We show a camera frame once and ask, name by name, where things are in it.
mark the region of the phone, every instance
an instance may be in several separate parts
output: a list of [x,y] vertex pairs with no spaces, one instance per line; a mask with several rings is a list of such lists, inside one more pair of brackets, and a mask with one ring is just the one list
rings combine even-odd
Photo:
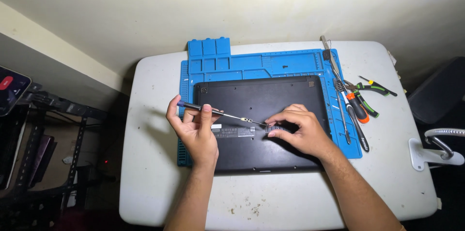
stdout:
[[0,66],[0,116],[8,115],[31,85],[28,76]]

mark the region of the blue screwdriver handle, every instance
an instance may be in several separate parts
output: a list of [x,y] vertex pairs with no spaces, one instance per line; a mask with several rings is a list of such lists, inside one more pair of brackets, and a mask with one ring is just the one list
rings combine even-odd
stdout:
[[[202,106],[195,105],[195,104],[191,104],[191,103],[187,103],[187,102],[184,102],[183,100],[179,100],[177,106],[178,106],[178,107],[182,107],[182,108],[188,108],[188,109],[199,110],[199,111],[202,110]],[[216,111],[216,110],[214,110],[214,109],[212,109],[212,113],[213,113],[213,114],[216,114],[216,115],[224,115],[224,113],[219,112],[219,111]]]

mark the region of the regulatory label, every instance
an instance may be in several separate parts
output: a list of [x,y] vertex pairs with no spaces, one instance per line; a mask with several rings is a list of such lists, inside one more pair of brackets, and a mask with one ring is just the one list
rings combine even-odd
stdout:
[[255,127],[212,128],[216,138],[255,136]]

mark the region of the black laptop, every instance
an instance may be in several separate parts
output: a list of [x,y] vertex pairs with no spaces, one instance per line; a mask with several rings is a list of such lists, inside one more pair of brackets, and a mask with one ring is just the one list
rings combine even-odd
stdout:
[[[202,82],[195,85],[194,102],[225,113],[265,119],[293,104],[313,112],[331,138],[320,78],[316,75]],[[295,132],[295,124],[283,124]],[[264,126],[223,116],[212,126],[218,141],[216,175],[321,171],[320,161],[281,139],[266,136]]]

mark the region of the blue silicone mat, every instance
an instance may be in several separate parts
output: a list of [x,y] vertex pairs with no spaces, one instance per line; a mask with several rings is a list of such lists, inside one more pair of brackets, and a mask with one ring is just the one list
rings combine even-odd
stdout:
[[[326,110],[334,143],[339,146],[347,158],[362,157],[357,132],[344,108],[347,130],[349,130],[352,140],[352,144],[347,143],[336,91],[334,90],[334,74],[329,61],[323,60],[322,49],[232,56],[229,38],[194,39],[189,41],[187,45],[189,60],[181,62],[179,85],[181,100],[193,103],[194,85],[199,82],[318,75],[323,86]],[[340,67],[337,50],[331,49],[331,52]],[[184,108],[180,108],[179,116],[182,117],[183,114]],[[178,140],[178,166],[190,165],[192,165],[191,157],[181,140]]]

